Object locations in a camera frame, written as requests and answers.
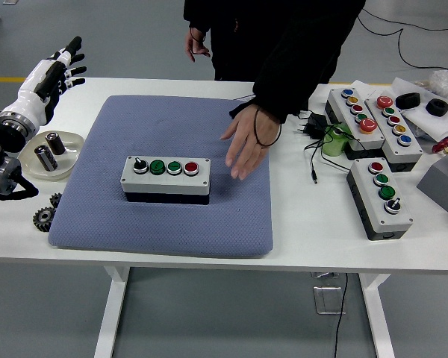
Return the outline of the person's left hand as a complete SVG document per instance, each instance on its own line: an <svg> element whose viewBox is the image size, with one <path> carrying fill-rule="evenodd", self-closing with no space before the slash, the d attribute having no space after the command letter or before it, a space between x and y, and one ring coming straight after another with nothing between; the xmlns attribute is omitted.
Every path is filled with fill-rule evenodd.
<svg viewBox="0 0 448 358"><path fill-rule="evenodd" d="M231 139L225 156L231 177L244 180L256 170L278 139L280 130L281 122L258 105L243 108L220 137Z"/></svg>

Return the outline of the person's right hand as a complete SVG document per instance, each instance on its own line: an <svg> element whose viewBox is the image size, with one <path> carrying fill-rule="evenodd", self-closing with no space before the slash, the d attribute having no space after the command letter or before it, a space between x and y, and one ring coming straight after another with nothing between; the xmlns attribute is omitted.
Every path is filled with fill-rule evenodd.
<svg viewBox="0 0 448 358"><path fill-rule="evenodd" d="M211 57L210 50L205 46L206 33L197 28L189 28L184 38L184 51L192 63L196 58L203 56Z"/></svg>

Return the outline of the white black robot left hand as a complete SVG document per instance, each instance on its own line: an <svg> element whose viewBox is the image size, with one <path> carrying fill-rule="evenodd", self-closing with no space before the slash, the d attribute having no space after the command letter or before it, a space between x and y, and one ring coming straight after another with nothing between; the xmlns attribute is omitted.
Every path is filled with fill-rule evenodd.
<svg viewBox="0 0 448 358"><path fill-rule="evenodd" d="M75 37L65 48L41 60L19 88L17 100L0 112L0 123L22 126L29 133L47 125L60 96L85 82L79 75L87 68L72 66L84 59L78 52L81 44L82 38Z"/></svg>

